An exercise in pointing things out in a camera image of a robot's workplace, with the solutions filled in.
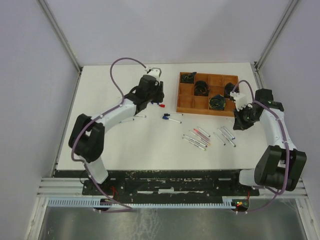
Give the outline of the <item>pink highlighter pen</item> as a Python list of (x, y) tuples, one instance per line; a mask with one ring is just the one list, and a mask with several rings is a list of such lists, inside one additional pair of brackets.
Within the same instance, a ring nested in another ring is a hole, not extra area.
[(206, 141), (210, 141), (210, 139), (207, 137), (207, 136), (205, 136), (204, 134), (202, 134), (199, 130), (197, 130), (197, 129), (193, 129), (194, 131), (195, 131), (195, 133), (197, 134), (197, 135), (199, 135), (202, 139), (205, 139)]

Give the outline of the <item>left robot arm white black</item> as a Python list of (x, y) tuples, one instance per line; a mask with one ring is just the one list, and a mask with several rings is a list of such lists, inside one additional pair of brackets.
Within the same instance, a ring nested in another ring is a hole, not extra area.
[(101, 157), (105, 134), (121, 121), (143, 111), (150, 102), (161, 103), (164, 99), (163, 85), (160, 76), (152, 70), (141, 77), (139, 84), (118, 105), (96, 116), (82, 113), (77, 117), (68, 141), (71, 158), (84, 164), (95, 181), (93, 189), (99, 195), (106, 195), (111, 189), (111, 183), (107, 180), (109, 173)]

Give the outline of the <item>magenta capped marker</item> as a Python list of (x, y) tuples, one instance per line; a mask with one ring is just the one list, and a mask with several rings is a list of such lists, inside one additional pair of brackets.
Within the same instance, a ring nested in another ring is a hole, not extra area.
[(183, 135), (183, 138), (188, 139), (188, 140), (190, 140), (190, 141), (193, 141), (194, 143), (198, 144), (199, 146), (202, 146), (202, 147), (205, 147), (205, 148), (208, 147), (207, 144), (202, 143), (202, 142), (200, 142), (200, 141), (198, 141), (198, 140), (196, 140), (196, 139), (194, 139), (194, 138), (192, 138), (192, 137), (189, 137), (189, 136), (187, 136), (187, 135)]

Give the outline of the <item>black capped thin marker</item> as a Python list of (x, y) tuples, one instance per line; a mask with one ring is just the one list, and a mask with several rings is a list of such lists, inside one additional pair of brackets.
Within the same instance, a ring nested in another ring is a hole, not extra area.
[(216, 133), (216, 132), (213, 132), (213, 135), (221, 142), (222, 145), (226, 145), (226, 143), (222, 140), (222, 138)]

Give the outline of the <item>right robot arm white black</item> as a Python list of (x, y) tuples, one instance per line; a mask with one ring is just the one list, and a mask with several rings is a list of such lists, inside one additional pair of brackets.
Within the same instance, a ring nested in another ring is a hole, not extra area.
[(243, 93), (231, 92), (235, 103), (234, 130), (247, 130), (259, 122), (264, 130), (267, 148), (254, 169), (239, 172), (239, 178), (229, 183), (231, 193), (236, 196), (247, 191), (248, 186), (261, 186), (292, 192), (300, 179), (307, 155), (297, 150), (284, 121), (282, 103), (274, 101), (272, 90), (258, 89), (252, 103)]

